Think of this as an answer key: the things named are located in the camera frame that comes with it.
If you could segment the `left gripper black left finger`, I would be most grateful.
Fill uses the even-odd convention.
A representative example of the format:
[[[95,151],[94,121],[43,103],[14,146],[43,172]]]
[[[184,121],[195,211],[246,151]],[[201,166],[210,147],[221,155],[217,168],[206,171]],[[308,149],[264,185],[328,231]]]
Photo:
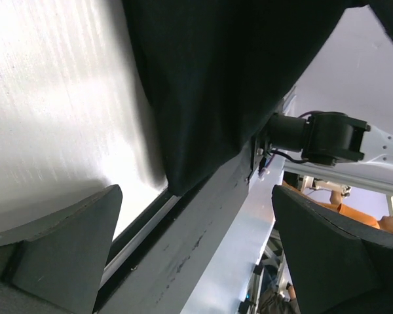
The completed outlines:
[[[0,232],[0,313],[92,313],[121,203],[114,184]]]

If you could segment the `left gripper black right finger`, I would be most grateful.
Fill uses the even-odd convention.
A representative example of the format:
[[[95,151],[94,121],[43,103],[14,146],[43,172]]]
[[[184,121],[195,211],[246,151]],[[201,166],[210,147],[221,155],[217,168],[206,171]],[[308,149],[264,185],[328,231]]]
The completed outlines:
[[[282,185],[272,206],[302,313],[393,313],[393,234]]]

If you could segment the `black t shirt with flower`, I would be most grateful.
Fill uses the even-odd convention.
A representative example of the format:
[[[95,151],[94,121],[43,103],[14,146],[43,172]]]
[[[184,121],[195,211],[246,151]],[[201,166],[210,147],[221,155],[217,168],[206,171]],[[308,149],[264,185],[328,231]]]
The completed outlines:
[[[346,9],[365,1],[125,1],[168,190],[240,153]]]

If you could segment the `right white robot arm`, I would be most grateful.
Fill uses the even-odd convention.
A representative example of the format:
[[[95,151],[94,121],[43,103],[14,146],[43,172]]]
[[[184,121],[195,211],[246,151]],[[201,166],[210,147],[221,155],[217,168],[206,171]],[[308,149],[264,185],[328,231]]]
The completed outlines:
[[[267,154],[295,164],[369,164],[393,170],[393,135],[345,113],[273,114],[263,129]]]

